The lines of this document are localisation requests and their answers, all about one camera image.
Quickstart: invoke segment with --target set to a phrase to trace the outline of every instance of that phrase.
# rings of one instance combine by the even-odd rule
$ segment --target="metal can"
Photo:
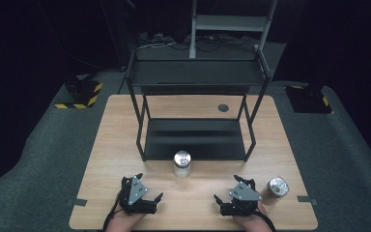
[[[191,170],[191,155],[180,151],[174,156],[174,173],[178,178],[185,178]]]
[[[262,202],[264,205],[272,206],[288,194],[288,191],[289,187],[284,179],[280,177],[272,178],[261,192]]]

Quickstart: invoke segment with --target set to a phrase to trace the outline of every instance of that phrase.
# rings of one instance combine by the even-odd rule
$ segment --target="black metal shelf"
[[[133,51],[125,79],[139,124],[136,144],[143,161],[171,160],[181,150],[194,160],[247,161],[256,143],[252,122],[272,78],[262,51],[257,50],[255,56],[253,60],[137,60]],[[249,114],[245,100],[251,86],[262,89]],[[134,87],[143,95],[141,112]],[[156,119],[147,103],[150,95],[239,95],[243,101],[235,119]],[[242,113],[251,139],[247,151],[240,127]],[[143,149],[145,116],[149,125]]]

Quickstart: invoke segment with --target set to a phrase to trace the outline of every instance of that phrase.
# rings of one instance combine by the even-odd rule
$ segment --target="gray bracket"
[[[230,191],[230,195],[241,201],[261,201],[261,195],[254,191],[244,182],[239,182],[234,189]]]
[[[140,180],[134,176],[131,181],[130,197],[128,198],[128,204],[132,205],[144,194],[146,194],[147,188],[141,184]]]

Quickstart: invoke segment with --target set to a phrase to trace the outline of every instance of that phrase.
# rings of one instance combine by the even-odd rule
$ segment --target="upper shelf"
[[[126,79],[144,94],[242,95],[263,86],[272,73],[261,50],[254,60],[137,60],[132,52]]]
[[[262,32],[267,23],[265,16],[204,15],[196,16],[195,29]]]

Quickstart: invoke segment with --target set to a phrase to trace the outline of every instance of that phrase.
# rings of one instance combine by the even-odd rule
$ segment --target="human hand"
[[[114,212],[117,213],[109,221],[106,232],[129,232],[137,222],[146,216],[146,214],[128,215],[119,204],[117,204]]]
[[[263,214],[267,215],[267,211],[261,201],[258,201],[258,210]],[[233,220],[243,227],[246,232],[271,232],[270,227],[267,223],[259,216],[233,216]]]

